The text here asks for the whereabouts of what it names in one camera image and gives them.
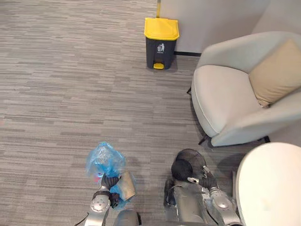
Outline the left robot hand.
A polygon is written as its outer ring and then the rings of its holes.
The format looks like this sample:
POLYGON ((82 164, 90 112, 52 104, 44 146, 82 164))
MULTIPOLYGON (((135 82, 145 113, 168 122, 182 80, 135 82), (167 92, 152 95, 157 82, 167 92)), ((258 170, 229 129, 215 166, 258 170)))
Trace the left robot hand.
POLYGON ((100 188, 101 191, 110 191, 110 189, 115 186, 119 182, 119 177, 108 177, 106 174, 102 176, 101 182, 100 182, 100 188))

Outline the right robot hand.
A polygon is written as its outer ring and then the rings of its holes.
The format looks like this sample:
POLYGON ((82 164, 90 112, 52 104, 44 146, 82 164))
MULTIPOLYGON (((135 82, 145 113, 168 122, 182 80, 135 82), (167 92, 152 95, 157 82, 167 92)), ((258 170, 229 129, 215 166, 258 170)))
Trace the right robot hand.
POLYGON ((204 172, 204 177, 202 178, 188 177, 187 180, 191 183, 198 184, 204 188, 207 188, 209 191, 211 191, 212 189, 219 189, 215 177, 212 175, 211 171, 207 166, 203 166, 203 172, 204 172))

